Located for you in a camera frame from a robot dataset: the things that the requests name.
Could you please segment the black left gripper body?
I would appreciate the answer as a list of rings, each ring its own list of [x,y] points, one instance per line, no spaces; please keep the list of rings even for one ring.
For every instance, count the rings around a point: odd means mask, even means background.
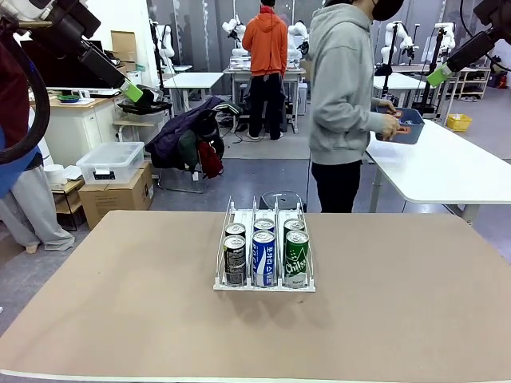
[[[54,53],[82,58],[90,49],[84,38],[91,38],[101,25],[83,1],[57,0],[44,18],[51,25],[31,31],[31,39]]]

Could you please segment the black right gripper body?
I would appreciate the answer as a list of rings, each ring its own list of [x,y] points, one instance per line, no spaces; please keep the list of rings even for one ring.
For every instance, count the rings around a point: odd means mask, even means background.
[[[502,39],[510,39],[510,0],[482,0],[473,9],[484,26],[491,26]]]

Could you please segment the person's right hand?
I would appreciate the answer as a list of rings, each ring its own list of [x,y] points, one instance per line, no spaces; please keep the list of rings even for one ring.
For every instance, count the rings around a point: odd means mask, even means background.
[[[384,115],[382,118],[381,135],[384,140],[392,140],[400,128],[399,120],[392,115]]]

